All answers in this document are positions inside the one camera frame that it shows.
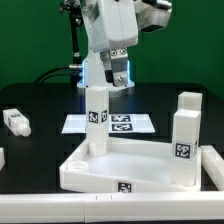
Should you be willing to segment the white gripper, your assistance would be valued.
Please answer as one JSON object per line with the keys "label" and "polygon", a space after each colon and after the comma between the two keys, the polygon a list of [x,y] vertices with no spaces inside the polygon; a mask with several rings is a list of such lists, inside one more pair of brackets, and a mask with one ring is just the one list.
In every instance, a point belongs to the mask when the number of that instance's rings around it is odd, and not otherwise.
{"label": "white gripper", "polygon": [[[125,86],[128,82],[126,47],[138,42],[133,0],[81,0],[81,13],[91,49],[101,52],[106,81],[117,87]],[[111,50],[110,57],[106,50]]]}

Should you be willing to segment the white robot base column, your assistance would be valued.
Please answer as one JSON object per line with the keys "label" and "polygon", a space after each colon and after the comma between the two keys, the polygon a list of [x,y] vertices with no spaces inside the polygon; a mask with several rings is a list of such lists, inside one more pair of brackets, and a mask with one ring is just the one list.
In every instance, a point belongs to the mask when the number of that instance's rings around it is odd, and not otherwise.
{"label": "white robot base column", "polygon": [[94,53],[91,48],[88,49],[88,55],[82,63],[82,79],[78,82],[77,87],[82,91],[92,86],[108,87],[111,97],[130,94],[135,83],[130,79],[129,61],[127,62],[128,82],[125,86],[117,87],[113,82],[108,83],[106,81],[100,53]]}

